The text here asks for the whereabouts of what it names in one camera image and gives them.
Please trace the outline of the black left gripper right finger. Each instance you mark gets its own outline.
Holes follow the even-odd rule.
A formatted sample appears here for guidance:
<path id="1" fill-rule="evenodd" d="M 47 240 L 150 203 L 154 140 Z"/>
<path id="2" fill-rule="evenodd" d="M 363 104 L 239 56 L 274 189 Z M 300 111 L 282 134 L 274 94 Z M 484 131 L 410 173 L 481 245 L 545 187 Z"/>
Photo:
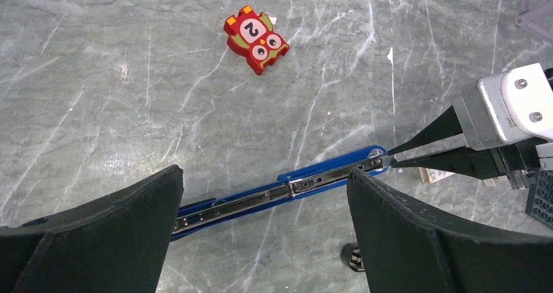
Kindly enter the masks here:
<path id="1" fill-rule="evenodd" d="M 348 176 L 353 227 L 371 292 L 551 292 L 552 238 L 477 223 Z"/>

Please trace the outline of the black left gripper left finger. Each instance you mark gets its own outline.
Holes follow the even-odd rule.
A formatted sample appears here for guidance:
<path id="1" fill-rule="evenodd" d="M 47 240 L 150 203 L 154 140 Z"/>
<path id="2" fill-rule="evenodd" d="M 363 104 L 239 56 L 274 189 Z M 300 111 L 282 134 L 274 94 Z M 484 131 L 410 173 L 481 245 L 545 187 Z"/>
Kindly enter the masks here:
<path id="1" fill-rule="evenodd" d="M 2 292 L 154 292 L 183 194 L 171 165 L 66 211 L 1 228 Z"/>

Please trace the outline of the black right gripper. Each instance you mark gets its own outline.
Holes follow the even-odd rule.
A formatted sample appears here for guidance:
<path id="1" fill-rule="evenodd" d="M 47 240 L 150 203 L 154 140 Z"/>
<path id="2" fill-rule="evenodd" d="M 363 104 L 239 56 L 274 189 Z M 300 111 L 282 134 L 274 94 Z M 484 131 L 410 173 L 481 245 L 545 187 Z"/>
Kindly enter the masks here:
<path id="1" fill-rule="evenodd" d="M 413 138 L 388 150 L 387 154 L 395 155 L 462 133 L 457 114 L 453 106 L 450 106 Z M 540 138 L 530 138 L 508 146 L 483 151 L 458 147 L 395 161 L 390 164 L 390 167 L 428 168 L 482 180 L 505 176 L 510 187 L 519 191 L 535 184 L 533 176 L 541 167 L 536 147 L 542 144 L 552 145 Z"/>

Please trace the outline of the white staple box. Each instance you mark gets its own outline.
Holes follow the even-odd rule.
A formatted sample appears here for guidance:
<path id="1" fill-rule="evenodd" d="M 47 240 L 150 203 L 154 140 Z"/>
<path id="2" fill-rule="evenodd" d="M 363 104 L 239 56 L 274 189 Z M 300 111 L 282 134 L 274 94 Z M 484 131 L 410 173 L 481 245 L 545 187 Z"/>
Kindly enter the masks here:
<path id="1" fill-rule="evenodd" d="M 436 183 L 455 174 L 454 172 L 447 172 L 443 170 L 422 167 L 419 167 L 418 171 L 421 178 L 421 183 L 424 184 Z"/>

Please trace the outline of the blue black stapler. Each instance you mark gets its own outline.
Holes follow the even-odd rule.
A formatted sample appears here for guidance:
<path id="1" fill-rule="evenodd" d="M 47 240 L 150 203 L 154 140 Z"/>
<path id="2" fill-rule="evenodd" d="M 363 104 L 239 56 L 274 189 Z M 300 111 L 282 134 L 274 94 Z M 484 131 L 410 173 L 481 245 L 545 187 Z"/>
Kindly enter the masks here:
<path id="1" fill-rule="evenodd" d="M 171 240 L 175 241 L 214 224 L 340 187 L 347 182 L 353 169 L 360 169 L 371 176 L 382 174 L 387 169 L 381 167 L 382 155 L 388 155 L 383 147 L 368 146 L 281 174 L 276 181 L 266 185 L 181 206 Z"/>

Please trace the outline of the black silver stapler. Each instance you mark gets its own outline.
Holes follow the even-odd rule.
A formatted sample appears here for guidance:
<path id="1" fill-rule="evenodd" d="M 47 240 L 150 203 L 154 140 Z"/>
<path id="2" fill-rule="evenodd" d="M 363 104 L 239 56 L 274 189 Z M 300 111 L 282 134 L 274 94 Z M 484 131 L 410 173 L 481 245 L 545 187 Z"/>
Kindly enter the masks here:
<path id="1" fill-rule="evenodd" d="M 357 243 L 346 243 L 340 250 L 341 262 L 354 272 L 365 271 L 363 259 Z"/>

